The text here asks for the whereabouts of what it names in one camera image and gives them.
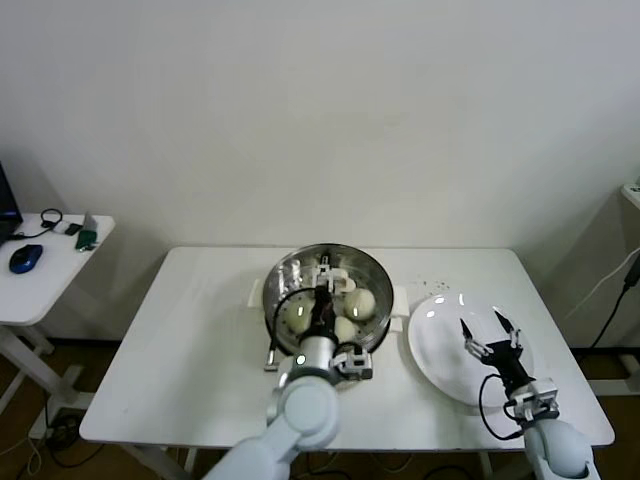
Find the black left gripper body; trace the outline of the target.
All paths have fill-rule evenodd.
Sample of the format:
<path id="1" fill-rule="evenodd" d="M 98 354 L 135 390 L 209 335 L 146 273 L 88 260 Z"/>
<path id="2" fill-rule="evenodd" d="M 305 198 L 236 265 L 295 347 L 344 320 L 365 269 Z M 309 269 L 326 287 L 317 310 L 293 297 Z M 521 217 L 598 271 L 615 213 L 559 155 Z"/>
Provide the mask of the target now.
<path id="1" fill-rule="evenodd" d="M 306 330 L 307 337 L 325 337 L 337 341 L 335 333 L 336 314 L 333 296 L 326 286 L 316 286 L 314 290 L 314 306 L 311 310 L 311 323 Z"/>

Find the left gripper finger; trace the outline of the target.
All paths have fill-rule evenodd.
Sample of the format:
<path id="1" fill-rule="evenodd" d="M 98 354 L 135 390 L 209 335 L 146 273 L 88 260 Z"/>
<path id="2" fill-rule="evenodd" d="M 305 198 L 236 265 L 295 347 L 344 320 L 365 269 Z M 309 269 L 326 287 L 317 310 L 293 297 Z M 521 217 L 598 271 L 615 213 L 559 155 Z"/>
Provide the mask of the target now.
<path id="1" fill-rule="evenodd" d="M 313 286 L 332 287 L 333 282 L 334 280 L 332 266 L 330 263 L 330 255 L 328 253 L 323 253 L 320 256 L 318 264 L 313 267 Z"/>

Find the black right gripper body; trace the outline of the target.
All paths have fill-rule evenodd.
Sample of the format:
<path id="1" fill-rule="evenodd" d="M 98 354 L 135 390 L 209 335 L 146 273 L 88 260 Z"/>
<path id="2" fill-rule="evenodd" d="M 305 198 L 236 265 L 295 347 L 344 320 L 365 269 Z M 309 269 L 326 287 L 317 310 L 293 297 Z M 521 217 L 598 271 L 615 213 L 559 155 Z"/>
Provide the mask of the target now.
<path id="1" fill-rule="evenodd" d="M 531 377 L 520 362 L 523 347 L 513 346 L 509 340 L 487 345 L 491 352 L 481 357 L 481 363 L 497 370 L 505 389 L 518 389 L 531 382 Z"/>

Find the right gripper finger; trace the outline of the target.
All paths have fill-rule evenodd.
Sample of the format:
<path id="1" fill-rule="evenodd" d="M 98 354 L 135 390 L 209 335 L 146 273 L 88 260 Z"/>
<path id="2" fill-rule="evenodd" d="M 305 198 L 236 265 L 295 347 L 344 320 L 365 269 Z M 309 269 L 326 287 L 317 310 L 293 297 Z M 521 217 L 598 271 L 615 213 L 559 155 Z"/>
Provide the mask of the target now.
<path id="1" fill-rule="evenodd" d="M 512 324 L 512 322 L 506 317 L 504 316 L 499 310 L 495 309 L 494 313 L 500 323 L 500 325 L 502 326 L 502 328 L 504 329 L 504 331 L 507 333 L 508 335 L 508 339 L 507 340 L 501 340 L 498 342 L 493 343 L 492 348 L 493 349 L 500 349 L 500 350 L 522 350 L 522 344 L 520 342 L 520 329 L 517 329 L 514 327 L 514 325 Z"/>
<path id="2" fill-rule="evenodd" d="M 464 337 L 464 348 L 468 353 L 470 353 L 474 358 L 486 358 L 493 354 L 493 350 L 491 348 L 480 343 L 473 337 L 470 329 L 463 319 L 460 319 L 460 324 Z"/>

